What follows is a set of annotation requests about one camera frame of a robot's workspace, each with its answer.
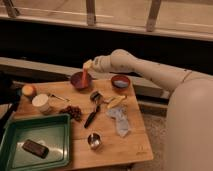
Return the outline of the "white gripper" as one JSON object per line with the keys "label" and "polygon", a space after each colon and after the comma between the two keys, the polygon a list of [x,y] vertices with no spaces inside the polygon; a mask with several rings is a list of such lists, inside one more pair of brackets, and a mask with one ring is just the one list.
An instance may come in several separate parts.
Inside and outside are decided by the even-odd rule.
{"label": "white gripper", "polygon": [[91,67],[97,72],[104,72],[106,69],[107,58],[104,56],[97,56],[94,60],[87,60],[83,63],[83,68],[88,70]]}

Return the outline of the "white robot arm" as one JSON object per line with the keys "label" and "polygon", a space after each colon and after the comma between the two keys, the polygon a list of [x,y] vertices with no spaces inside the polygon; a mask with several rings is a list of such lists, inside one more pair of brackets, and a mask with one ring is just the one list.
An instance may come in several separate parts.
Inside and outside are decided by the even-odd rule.
{"label": "white robot arm", "polygon": [[171,93],[165,171],[213,171],[213,75],[139,59],[117,49],[83,64],[96,72],[134,72]]}

